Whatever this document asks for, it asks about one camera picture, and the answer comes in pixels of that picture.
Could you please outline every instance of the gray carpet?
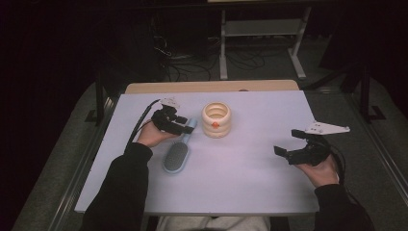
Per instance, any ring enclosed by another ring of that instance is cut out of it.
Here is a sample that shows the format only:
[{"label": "gray carpet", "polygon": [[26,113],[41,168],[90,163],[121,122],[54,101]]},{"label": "gray carpet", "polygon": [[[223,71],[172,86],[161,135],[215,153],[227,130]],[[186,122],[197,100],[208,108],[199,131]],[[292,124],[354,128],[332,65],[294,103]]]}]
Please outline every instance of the gray carpet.
[{"label": "gray carpet", "polygon": [[[231,59],[228,61],[229,80],[294,79],[301,87],[307,86],[330,73],[330,70],[319,68],[319,60],[327,41],[327,38],[306,38],[302,43],[298,56],[307,74],[307,79],[304,81],[297,80],[289,55],[285,50],[292,44],[290,39],[276,38],[270,49],[264,47],[262,53],[259,53],[258,49],[252,50],[247,47],[246,50],[240,51],[242,45],[234,44],[229,48],[228,55],[239,62],[231,62]],[[182,81],[207,81],[208,79],[217,81],[219,79],[217,54],[211,56],[209,60],[195,64],[210,69],[184,65],[183,68],[189,71],[182,71],[179,79]],[[252,70],[243,70],[251,66]],[[174,68],[169,71],[172,73],[170,78],[174,81],[178,73]],[[341,81],[342,78],[338,78],[327,85],[331,93],[306,92],[315,118],[317,121],[351,128],[350,133],[329,135],[327,139],[344,153],[346,184],[366,207],[376,230],[406,230],[408,227],[407,205],[398,192],[389,171],[382,164],[380,153],[367,133],[367,127],[376,132],[402,175],[408,176],[408,157],[405,155],[408,153],[407,119],[395,107],[384,88],[375,81],[371,81],[370,103],[379,106],[387,119],[376,120],[372,125],[367,125],[355,113],[353,106],[353,99],[359,97],[358,90],[352,95],[339,93],[337,89]],[[57,230],[78,229],[82,215],[73,212],[73,208],[81,190],[81,184],[72,191],[72,194],[64,196],[64,193],[75,175],[81,158],[85,155],[88,143],[98,132],[93,122],[85,122],[90,110],[95,110],[94,85],[89,86],[72,112],[14,230],[47,230],[51,224],[53,227],[58,227]],[[55,220],[60,220],[61,223],[52,222],[61,201],[67,197],[70,198],[68,201],[71,204],[65,204],[64,215]],[[313,215],[290,218],[290,226],[293,231],[313,230]]]}]

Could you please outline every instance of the black jacket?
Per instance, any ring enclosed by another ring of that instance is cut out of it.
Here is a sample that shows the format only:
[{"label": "black jacket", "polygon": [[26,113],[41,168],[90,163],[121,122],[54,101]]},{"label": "black jacket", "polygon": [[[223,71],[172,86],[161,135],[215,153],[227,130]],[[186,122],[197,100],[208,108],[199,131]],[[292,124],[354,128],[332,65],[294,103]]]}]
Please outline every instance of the black jacket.
[{"label": "black jacket", "polygon": [[[84,214],[81,231],[140,230],[151,156],[150,148],[135,142],[112,161],[99,193]],[[319,201],[316,231],[371,230],[364,208],[350,202],[343,186],[322,186],[315,194]]]}]

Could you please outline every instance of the table surface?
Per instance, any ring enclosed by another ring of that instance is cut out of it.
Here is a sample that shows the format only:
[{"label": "table surface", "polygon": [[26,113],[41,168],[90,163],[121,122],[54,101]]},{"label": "table surface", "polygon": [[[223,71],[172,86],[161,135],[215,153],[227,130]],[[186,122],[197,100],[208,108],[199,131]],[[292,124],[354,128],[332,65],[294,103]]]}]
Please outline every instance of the table surface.
[{"label": "table surface", "polygon": [[[214,87],[219,83],[212,82],[206,87],[214,90],[211,85]],[[240,90],[245,84],[247,89],[255,90],[252,84],[264,87],[265,83],[271,86],[279,82],[231,81],[229,86],[236,84]],[[282,88],[256,92],[132,94],[138,91],[135,89],[135,86],[129,86],[128,94],[122,95],[118,101],[75,211],[84,212],[88,208],[110,162],[123,153],[145,106],[165,97],[175,97],[181,105],[178,115],[195,117],[198,124],[188,143],[190,156],[181,172],[170,174],[162,167],[166,151],[178,139],[164,141],[152,148],[154,155],[148,164],[147,214],[293,216],[313,213],[318,209],[314,187],[307,177],[273,153],[274,145],[292,150],[306,144],[304,140],[291,137],[292,129],[304,129],[314,120],[303,91]],[[208,138],[201,129],[201,110],[214,101],[222,101],[232,110],[232,130],[222,139]]]}]

